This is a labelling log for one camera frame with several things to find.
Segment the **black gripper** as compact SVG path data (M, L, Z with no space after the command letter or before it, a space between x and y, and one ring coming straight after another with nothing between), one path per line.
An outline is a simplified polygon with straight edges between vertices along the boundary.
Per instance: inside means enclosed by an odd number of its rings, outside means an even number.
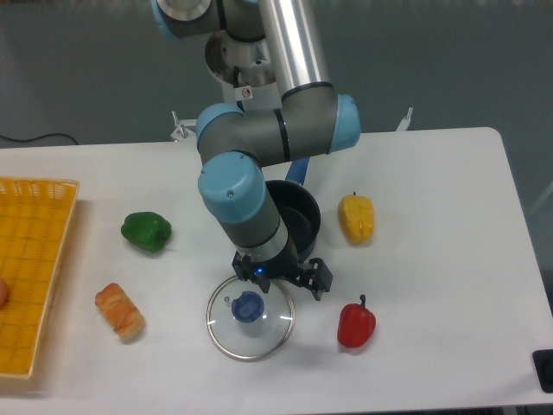
M323 294L331 290L334 277L323 259L313 258L302 263L285 251L261 262L236 251L232 269L240 281L252 282L263 293L269 292L273 280L284 280L309 290L315 301L321 301Z

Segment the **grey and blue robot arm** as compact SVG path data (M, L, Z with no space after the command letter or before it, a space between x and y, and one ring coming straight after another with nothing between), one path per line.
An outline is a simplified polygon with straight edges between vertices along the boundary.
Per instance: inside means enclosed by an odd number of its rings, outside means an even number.
M236 253L240 280L267 291L282 279L328 292L332 273L311 253L321 214L295 184L263 170L353 147L360 138L352 97L330 79L309 1L154 1L173 39L208 38L205 59L224 99L197 118L198 186Z

